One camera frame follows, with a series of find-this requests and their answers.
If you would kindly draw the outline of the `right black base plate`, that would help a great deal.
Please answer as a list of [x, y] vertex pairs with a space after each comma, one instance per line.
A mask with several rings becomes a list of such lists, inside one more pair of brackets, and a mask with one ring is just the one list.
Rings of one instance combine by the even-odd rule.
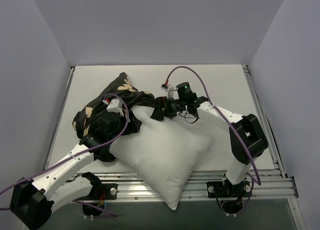
[[241, 198], [249, 196], [251, 190], [248, 181], [232, 185], [229, 181], [209, 181], [206, 183], [209, 198]]

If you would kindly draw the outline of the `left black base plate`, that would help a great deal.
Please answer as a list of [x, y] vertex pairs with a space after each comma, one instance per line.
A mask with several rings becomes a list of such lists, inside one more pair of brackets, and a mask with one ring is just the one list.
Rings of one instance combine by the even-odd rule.
[[116, 183], [103, 183], [98, 192], [98, 199], [115, 200], [117, 198], [118, 185]]

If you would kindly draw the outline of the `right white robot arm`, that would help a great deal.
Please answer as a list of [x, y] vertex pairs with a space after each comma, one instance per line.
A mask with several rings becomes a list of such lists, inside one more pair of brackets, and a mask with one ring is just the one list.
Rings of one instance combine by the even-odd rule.
[[254, 114], [241, 115], [214, 105], [208, 96], [197, 96], [189, 82], [173, 87], [161, 85], [165, 96], [157, 97], [151, 118], [163, 121], [173, 119], [186, 112], [196, 119], [212, 123], [229, 134], [233, 160], [225, 174], [222, 190], [227, 196], [234, 196], [240, 190], [250, 167], [268, 148], [269, 143], [258, 118]]

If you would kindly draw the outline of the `white pillow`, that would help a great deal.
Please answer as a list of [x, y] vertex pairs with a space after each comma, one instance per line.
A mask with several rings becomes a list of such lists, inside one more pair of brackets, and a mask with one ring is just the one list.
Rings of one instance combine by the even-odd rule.
[[121, 136], [109, 151], [176, 210], [186, 181], [213, 138], [167, 118], [153, 120], [151, 107], [134, 106], [132, 111], [142, 122], [139, 132]]

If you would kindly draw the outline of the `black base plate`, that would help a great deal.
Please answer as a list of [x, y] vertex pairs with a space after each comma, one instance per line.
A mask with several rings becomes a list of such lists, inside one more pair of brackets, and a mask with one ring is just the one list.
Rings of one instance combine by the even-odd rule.
[[115, 200], [117, 198], [118, 185], [116, 183], [103, 183], [98, 192], [98, 199]]
[[249, 196], [251, 190], [248, 181], [232, 185], [229, 181], [209, 181], [206, 183], [209, 198], [241, 198]]

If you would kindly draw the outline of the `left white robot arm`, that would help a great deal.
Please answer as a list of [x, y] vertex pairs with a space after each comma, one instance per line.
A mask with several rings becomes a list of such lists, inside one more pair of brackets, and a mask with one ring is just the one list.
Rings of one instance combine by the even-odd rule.
[[121, 136], [139, 132], [141, 124], [132, 111], [127, 116], [106, 113], [59, 162], [40, 175], [17, 182], [10, 211], [29, 229], [39, 229], [60, 207], [79, 198], [106, 195], [107, 188], [96, 175], [77, 172], [95, 160], [113, 161], [111, 144]]

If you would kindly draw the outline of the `aluminium side rail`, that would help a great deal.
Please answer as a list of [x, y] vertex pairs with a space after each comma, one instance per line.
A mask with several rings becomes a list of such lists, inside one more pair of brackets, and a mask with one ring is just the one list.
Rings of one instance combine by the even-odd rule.
[[57, 119], [57, 122], [56, 122], [56, 125], [55, 125], [53, 137], [52, 137], [51, 142], [50, 142], [50, 148], [49, 148], [49, 152], [47, 154], [47, 158], [46, 158], [46, 162], [45, 162], [45, 165], [44, 165], [44, 169], [47, 169], [49, 167], [51, 155], [52, 155], [52, 152], [53, 152], [53, 149], [54, 149], [54, 144], [55, 144], [56, 137], [57, 137], [57, 134], [58, 134], [61, 118], [62, 118], [62, 115], [63, 115], [63, 112], [64, 112], [64, 108], [65, 108], [65, 104], [66, 104], [66, 101], [67, 101], [68, 93], [69, 93], [69, 90], [70, 90], [70, 87], [71, 87], [71, 83], [72, 83], [72, 79], [73, 79], [73, 76], [74, 76], [74, 72], [75, 72], [75, 67], [71, 67], [70, 68], [70, 74], [69, 74], [69, 77], [68, 77], [68, 80], [67, 80], [67, 84], [66, 84], [66, 87], [65, 87], [65, 92], [64, 92], [64, 96], [63, 96], [62, 105], [61, 105], [61, 108], [60, 108], [60, 111], [59, 111], [59, 115], [58, 115], [58, 119]]
[[273, 162], [275, 162], [279, 168], [280, 174], [283, 178], [287, 178], [287, 174], [284, 170], [283, 164], [282, 164], [282, 160], [281, 160], [281, 156], [273, 135], [273, 131], [271, 129], [270, 123], [268, 121], [267, 115], [265, 114], [264, 110], [263, 110], [263, 106], [258, 98], [258, 95], [254, 89], [251, 77], [250, 77], [250, 73], [249, 73], [249, 67], [248, 65], [242, 65], [242, 69], [254, 102], [254, 106], [257, 110], [257, 116], [260, 120], [262, 129], [266, 135], [266, 138], [268, 140], [269, 143], [269, 152], [271, 154], [271, 157], [273, 159]]

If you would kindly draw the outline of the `right aluminium side rail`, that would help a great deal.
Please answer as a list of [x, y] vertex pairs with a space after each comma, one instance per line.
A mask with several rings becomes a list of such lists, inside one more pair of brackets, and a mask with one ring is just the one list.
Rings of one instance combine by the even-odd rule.
[[275, 162], [279, 168], [280, 174], [283, 178], [287, 178], [287, 174], [284, 170], [283, 164], [282, 164], [282, 160], [281, 160], [281, 156], [273, 135], [273, 131], [271, 129], [270, 123], [268, 121], [267, 115], [265, 114], [264, 110], [263, 110], [263, 106], [258, 98], [258, 95], [254, 89], [251, 77], [250, 77], [250, 73], [249, 73], [249, 67], [248, 65], [242, 65], [242, 69], [254, 102], [254, 106], [257, 110], [257, 116], [260, 120], [262, 129], [266, 135], [266, 138], [268, 140], [269, 143], [269, 152], [271, 154], [271, 157], [273, 159], [273, 162]]

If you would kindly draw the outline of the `left aluminium side rail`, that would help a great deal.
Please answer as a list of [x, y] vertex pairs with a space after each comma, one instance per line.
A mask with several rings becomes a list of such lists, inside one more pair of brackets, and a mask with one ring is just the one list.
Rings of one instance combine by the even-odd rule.
[[51, 155], [52, 155], [52, 152], [53, 152], [53, 149], [54, 149], [54, 144], [55, 144], [56, 137], [57, 137], [57, 134], [58, 134], [61, 118], [62, 118], [62, 115], [63, 115], [63, 112], [64, 112], [64, 108], [65, 108], [65, 104], [66, 104], [66, 101], [67, 101], [68, 93], [69, 93], [69, 90], [70, 90], [70, 87], [71, 87], [71, 83], [72, 83], [72, 79], [73, 79], [73, 76], [74, 76], [74, 72], [75, 72], [75, 67], [71, 67], [70, 68], [70, 74], [69, 74], [69, 77], [68, 77], [68, 80], [67, 80], [67, 84], [66, 84], [66, 87], [65, 87], [65, 92], [64, 92], [64, 96], [63, 96], [62, 105], [61, 105], [61, 108], [60, 108], [60, 111], [59, 111], [59, 115], [58, 115], [58, 119], [57, 119], [57, 122], [56, 122], [56, 125], [55, 125], [53, 137], [52, 137], [51, 142], [50, 142], [50, 148], [49, 148], [49, 152], [47, 154], [47, 158], [46, 158], [46, 162], [45, 162], [45, 165], [44, 165], [44, 169], [47, 169], [49, 167]]

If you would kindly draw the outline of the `black floral pillowcase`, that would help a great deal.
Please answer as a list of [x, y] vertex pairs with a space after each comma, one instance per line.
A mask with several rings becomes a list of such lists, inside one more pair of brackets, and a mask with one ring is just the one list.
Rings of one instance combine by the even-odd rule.
[[132, 107], [135, 105], [152, 108], [156, 106], [156, 99], [153, 94], [138, 91], [131, 84], [129, 76], [125, 72], [120, 73], [95, 99], [77, 112], [72, 121], [72, 126], [80, 139], [80, 143], [85, 144], [86, 147], [96, 147], [105, 143], [95, 137], [95, 130], [101, 118], [107, 113], [111, 113], [107, 112], [107, 106], [103, 103], [103, 100], [116, 98], [114, 94], [121, 97], [125, 103], [125, 106], [122, 107], [124, 115], [128, 114], [129, 116], [129, 113], [133, 113]]

